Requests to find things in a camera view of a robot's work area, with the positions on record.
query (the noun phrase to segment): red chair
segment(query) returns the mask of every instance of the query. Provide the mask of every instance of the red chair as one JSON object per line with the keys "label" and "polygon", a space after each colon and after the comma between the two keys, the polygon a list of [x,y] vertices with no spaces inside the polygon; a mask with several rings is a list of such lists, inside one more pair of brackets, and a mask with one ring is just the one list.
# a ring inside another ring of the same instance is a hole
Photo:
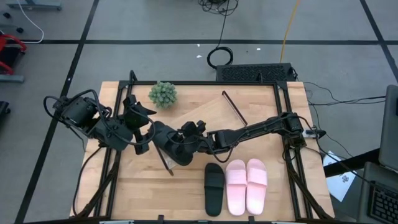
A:
{"label": "red chair", "polygon": [[[19,44],[21,47],[7,46],[9,40],[13,44]],[[13,65],[17,61],[19,54],[25,54],[26,45],[12,35],[0,35],[0,82],[23,82],[24,77],[13,75]]]}

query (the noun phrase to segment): yellow cable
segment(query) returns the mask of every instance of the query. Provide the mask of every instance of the yellow cable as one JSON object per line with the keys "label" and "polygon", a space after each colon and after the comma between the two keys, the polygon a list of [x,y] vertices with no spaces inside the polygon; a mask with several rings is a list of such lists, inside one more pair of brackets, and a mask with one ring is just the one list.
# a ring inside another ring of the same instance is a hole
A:
{"label": "yellow cable", "polygon": [[285,50],[286,37],[287,37],[287,34],[289,33],[290,26],[292,25],[294,16],[296,15],[297,6],[299,6],[299,4],[300,4],[300,0],[297,0],[296,5],[293,8],[292,15],[290,16],[290,21],[289,21],[289,24],[287,25],[287,30],[286,30],[286,33],[285,33],[284,42],[282,44],[282,51],[280,53],[279,63],[282,63],[282,60],[284,59],[284,50]]}

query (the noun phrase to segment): black slide sandal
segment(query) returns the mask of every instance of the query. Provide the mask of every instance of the black slide sandal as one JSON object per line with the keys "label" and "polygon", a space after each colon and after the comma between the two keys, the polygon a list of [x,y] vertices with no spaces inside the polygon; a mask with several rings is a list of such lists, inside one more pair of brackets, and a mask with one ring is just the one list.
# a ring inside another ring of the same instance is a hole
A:
{"label": "black slide sandal", "polygon": [[209,216],[216,217],[223,207],[225,176],[223,169],[209,163],[205,168],[205,209]]}

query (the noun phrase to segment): gray floor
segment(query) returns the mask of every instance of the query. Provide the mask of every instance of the gray floor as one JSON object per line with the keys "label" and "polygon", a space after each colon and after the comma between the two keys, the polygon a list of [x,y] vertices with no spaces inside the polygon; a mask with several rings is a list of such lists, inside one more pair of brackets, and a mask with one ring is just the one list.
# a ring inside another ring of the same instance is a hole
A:
{"label": "gray floor", "polygon": [[[398,40],[397,1],[367,0],[386,40]],[[93,0],[63,1],[63,10],[27,11],[45,31],[45,40],[79,40]],[[241,1],[226,21],[224,39],[283,39],[294,0]],[[37,39],[40,33],[20,11],[4,4],[1,11],[25,29],[22,39]],[[223,17],[201,10],[195,0],[99,0],[88,40],[183,40],[217,39]],[[357,0],[305,0],[297,10],[290,40],[377,40]],[[214,80],[215,71],[206,63],[210,44],[84,45],[69,95],[101,82],[125,80],[133,69],[140,80]],[[234,64],[276,63],[280,45],[230,44]],[[0,100],[9,101],[12,113],[0,129],[0,223],[15,220],[27,184],[47,133],[50,118],[42,107],[45,95],[59,95],[70,69],[77,44],[29,45],[16,68],[25,83],[0,83]],[[398,46],[389,50],[398,58]],[[226,55],[217,53],[213,63]],[[384,95],[386,86],[397,84],[379,45],[287,45],[290,62],[304,82],[329,88],[345,100]],[[313,103],[328,103],[327,91],[306,84]],[[317,107],[320,126],[353,155],[379,147],[384,105],[335,105]],[[325,150],[347,156],[335,142],[323,138]],[[78,171],[83,159],[81,142],[58,126],[42,175],[27,213],[26,222],[67,218]]]}

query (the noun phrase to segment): black cable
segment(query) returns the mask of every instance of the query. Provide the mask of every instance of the black cable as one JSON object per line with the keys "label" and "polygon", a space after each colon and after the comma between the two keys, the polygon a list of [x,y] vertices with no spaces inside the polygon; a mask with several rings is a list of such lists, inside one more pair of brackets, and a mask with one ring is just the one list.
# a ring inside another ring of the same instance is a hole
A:
{"label": "black cable", "polygon": [[46,112],[51,118],[54,118],[54,119],[56,119],[57,121],[63,123],[62,121],[60,121],[58,118],[55,118],[54,115],[52,115],[52,114],[50,113],[49,109],[47,108],[47,100],[48,100],[48,99],[54,99],[54,100],[56,100],[56,101],[58,101],[58,102],[61,102],[61,100],[60,100],[59,98],[55,97],[55,96],[46,96],[46,97],[43,99],[43,107],[44,107],[45,112]]}
{"label": "black cable", "polygon": [[234,150],[234,148],[236,147],[236,145],[234,145],[234,146],[232,146],[231,147],[231,149],[229,150],[229,153],[228,153],[228,156],[226,157],[226,159],[225,160],[221,160],[221,159],[219,159],[218,158],[218,156],[216,156],[216,154],[214,153],[214,150],[213,150],[213,147],[207,142],[207,141],[205,141],[205,143],[207,144],[207,146],[209,147],[209,150],[210,150],[210,152],[211,152],[211,154],[214,156],[214,158],[218,161],[218,162],[220,162],[220,163],[226,163],[228,160],[229,160],[229,158],[231,157],[231,155],[232,155],[232,151]]}
{"label": "black cable", "polygon": [[[316,107],[315,107],[314,105],[311,105],[311,106],[313,107],[313,109],[315,110],[315,114],[317,115],[318,127],[319,127],[320,129],[322,129],[322,128],[321,128],[321,123],[319,122],[318,110],[316,109]],[[351,155],[351,153],[348,152],[347,148],[345,148],[340,142],[338,142],[337,140],[335,140],[335,139],[333,139],[332,137],[330,137],[328,133],[326,133],[326,136],[327,136],[330,140],[332,140],[332,141],[334,141],[335,143],[339,144],[339,145],[347,152],[347,154],[348,154],[349,156],[353,157],[353,155]]]}
{"label": "black cable", "polygon": [[[318,152],[317,150],[315,150],[315,149],[312,149],[312,148],[307,147],[307,146],[304,146],[304,148],[309,149],[309,150],[312,150],[312,151],[314,151],[314,152],[316,152],[316,153],[318,153],[319,155],[322,156],[322,154],[321,154],[320,152]],[[337,156],[337,157],[339,157],[339,158],[341,158],[341,159],[347,159],[347,158],[345,158],[345,157],[343,157],[343,156],[339,156],[339,155],[336,155],[336,154],[331,155],[331,154],[329,154],[329,153],[326,153],[326,155],[328,155],[328,156],[330,156],[330,157],[331,157],[331,156]]]}
{"label": "black cable", "polygon": [[316,87],[318,87],[318,88],[320,88],[320,89],[322,89],[322,90],[328,91],[329,94],[330,94],[330,96],[331,96],[331,98],[332,98],[333,100],[336,101],[336,102],[332,102],[332,103],[311,103],[311,104],[310,104],[311,106],[331,106],[331,105],[336,105],[336,104],[339,104],[339,103],[345,103],[345,104],[364,104],[364,105],[365,105],[365,104],[374,104],[374,103],[382,103],[382,102],[385,102],[385,100],[383,100],[383,101],[377,101],[377,102],[358,103],[359,101],[362,101],[362,100],[375,100],[375,99],[385,98],[386,96],[374,96],[374,97],[360,98],[360,99],[355,99],[355,100],[344,100],[344,101],[341,101],[341,100],[337,100],[337,99],[333,96],[333,93],[332,93],[328,88],[319,86],[319,85],[317,85],[317,84],[315,84],[315,83],[312,83],[312,82],[304,82],[304,83],[309,83],[309,84],[315,85]]}
{"label": "black cable", "polygon": [[[291,157],[290,160],[288,161],[288,160],[286,159],[285,154],[286,154],[286,153],[289,153],[289,152],[287,152],[287,151],[289,151],[289,150],[293,150],[294,155],[293,155],[293,157]],[[292,162],[292,161],[296,158],[296,156],[297,156],[297,154],[296,154],[296,152],[295,152],[296,150],[297,150],[296,148],[294,148],[294,149],[284,149],[283,152],[282,152],[282,159],[283,159],[285,162]]]}
{"label": "black cable", "polygon": [[83,140],[83,138],[80,137],[80,135],[78,135],[78,134],[76,133],[76,131],[73,130],[73,128],[69,128],[69,129],[81,140],[81,148],[83,149],[83,152],[86,152],[86,149],[85,149],[85,141]]}
{"label": "black cable", "polygon": [[[226,4],[226,10],[228,11],[228,6],[229,6],[229,1],[230,0],[225,0],[228,1]],[[217,69],[216,65],[213,65],[210,61],[211,55],[213,55],[214,52],[216,52],[217,50],[224,50],[229,54],[229,61],[225,64],[225,65],[231,65],[233,60],[234,60],[234,53],[233,51],[229,48],[229,47],[219,47],[221,40],[223,38],[223,33],[224,33],[224,27],[225,27],[225,20],[226,20],[227,14],[224,15],[224,22],[223,22],[223,28],[221,29],[221,35],[220,35],[220,39],[218,40],[218,44],[217,47],[214,48],[208,55],[207,55],[207,64],[214,69]]]}
{"label": "black cable", "polygon": [[140,142],[139,144],[136,144],[135,146],[140,146],[140,145],[147,144],[147,143],[151,142],[152,139],[155,137],[155,134],[156,134],[155,122],[154,122],[152,119],[150,119],[148,116],[145,116],[145,115],[143,115],[142,113],[133,110],[132,108],[130,108],[130,110],[131,110],[133,113],[135,113],[136,115],[139,115],[139,116],[141,116],[141,117],[147,119],[147,120],[150,122],[151,126],[152,126],[152,129],[153,129],[152,131],[154,132],[153,135],[151,135],[146,141]]}
{"label": "black cable", "polygon": [[[302,119],[302,120],[304,120],[305,123],[307,124],[307,126],[310,128],[310,130],[313,131],[313,132],[315,133],[315,136],[316,136],[316,137],[315,137],[315,140],[316,140],[316,142],[317,142],[317,145],[318,145],[318,147],[319,147],[319,150],[321,150],[321,151],[322,151],[323,153],[325,153],[325,154],[328,154],[327,152],[325,152],[325,151],[322,149],[321,145],[319,145],[319,142],[318,142],[319,138],[318,138],[318,135],[316,134],[317,131],[316,131],[316,130],[314,131],[314,130],[311,128],[310,124],[308,123],[308,121],[307,121],[305,118],[303,118],[303,117],[301,117],[301,116],[299,116],[299,118]],[[375,186],[372,182],[370,182],[370,181],[366,180],[365,178],[361,177],[360,175],[358,175],[354,170],[352,170],[352,169],[350,169],[349,167],[347,167],[344,163],[342,163],[342,162],[339,161],[338,159],[335,159],[335,158],[332,157],[332,156],[330,156],[330,157],[331,157],[334,161],[336,161],[337,163],[339,163],[339,164],[340,164],[344,169],[346,169],[348,172],[351,172],[351,173],[354,174],[356,177],[358,177],[358,178],[360,178],[361,180],[367,182],[368,184],[370,184],[370,185],[372,185],[372,186]]]}
{"label": "black cable", "polygon": [[230,16],[235,9],[238,7],[239,0],[235,0],[235,7],[224,9],[221,8],[227,0],[198,0],[198,4],[201,6],[204,12],[210,12],[212,14],[221,14],[223,16]]}
{"label": "black cable", "polygon": [[75,216],[77,215],[76,207],[75,207],[75,204],[76,204],[76,196],[77,196],[77,192],[79,191],[79,185],[80,185],[81,175],[82,175],[82,173],[83,173],[83,170],[84,170],[85,166],[87,165],[87,162],[88,162],[93,156],[95,156],[95,154],[97,154],[97,152],[99,152],[100,149],[102,149],[102,148],[103,148],[103,147],[99,147],[95,152],[93,152],[93,153],[86,159],[86,161],[83,163],[83,165],[82,165],[82,167],[81,167],[81,169],[80,169],[80,173],[79,173],[79,176],[78,176],[78,178],[77,178],[77,185],[76,185],[75,195],[73,196],[73,203],[72,203],[72,210],[73,210],[73,214],[75,214]]}

